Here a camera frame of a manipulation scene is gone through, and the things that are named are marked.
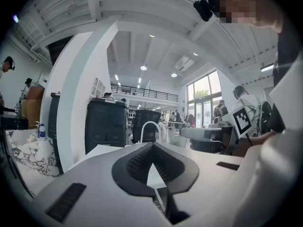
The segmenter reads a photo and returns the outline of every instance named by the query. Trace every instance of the water bottle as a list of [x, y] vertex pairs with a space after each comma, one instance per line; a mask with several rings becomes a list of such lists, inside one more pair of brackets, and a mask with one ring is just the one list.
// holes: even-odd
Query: water bottle
[[45, 140], [45, 128], [44, 128], [44, 123], [42, 123], [40, 125], [40, 128], [39, 128], [39, 140], [43, 141]]

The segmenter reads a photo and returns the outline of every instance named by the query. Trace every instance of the black metal railing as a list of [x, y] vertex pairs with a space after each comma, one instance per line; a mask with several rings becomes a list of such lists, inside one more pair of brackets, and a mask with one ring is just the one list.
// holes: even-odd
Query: black metal railing
[[121, 93], [121, 94], [128, 94], [128, 95], [136, 95], [136, 96], [145, 96], [157, 99], [163, 99], [168, 101], [177, 102], [178, 95], [158, 92], [154, 90], [144, 89], [144, 88], [136, 88], [136, 87], [129, 87], [129, 86], [119, 86], [111, 84], [112, 92], [113, 93]]

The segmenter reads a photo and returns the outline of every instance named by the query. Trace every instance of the glass door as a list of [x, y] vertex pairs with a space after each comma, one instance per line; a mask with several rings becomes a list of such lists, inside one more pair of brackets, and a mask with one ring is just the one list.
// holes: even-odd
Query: glass door
[[202, 127], [202, 103], [196, 104], [196, 128]]
[[210, 101], [203, 102], [203, 126], [208, 127], [212, 122], [212, 112]]

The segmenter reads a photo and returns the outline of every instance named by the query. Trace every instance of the black camera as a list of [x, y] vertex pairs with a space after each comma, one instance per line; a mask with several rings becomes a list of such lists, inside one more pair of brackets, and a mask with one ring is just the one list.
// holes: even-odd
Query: black camera
[[209, 21], [213, 16], [213, 12], [211, 11], [210, 6], [206, 0], [195, 1], [194, 7], [205, 22]]

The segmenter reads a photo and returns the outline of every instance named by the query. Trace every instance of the black trash bin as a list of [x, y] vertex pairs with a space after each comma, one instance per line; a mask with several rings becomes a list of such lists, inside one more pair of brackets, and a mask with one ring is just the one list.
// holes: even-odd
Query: black trash bin
[[48, 115], [48, 137], [53, 139], [53, 151], [56, 158], [57, 167], [59, 169], [59, 173], [62, 175], [63, 169], [60, 161], [58, 144], [57, 144], [57, 114], [58, 114], [58, 106], [60, 101], [59, 93], [51, 93], [52, 101], [49, 109]]
[[[151, 110], [137, 110], [136, 117], [133, 127], [133, 139], [132, 142], [136, 143], [141, 139], [141, 131], [143, 125], [148, 121], [153, 121], [156, 124], [159, 123], [161, 117], [160, 112], [155, 112]], [[143, 142], [155, 142], [156, 141], [156, 125], [149, 123], [145, 126], [143, 132]]]
[[97, 145], [126, 145], [127, 108], [122, 102], [93, 98], [85, 122], [85, 152]]

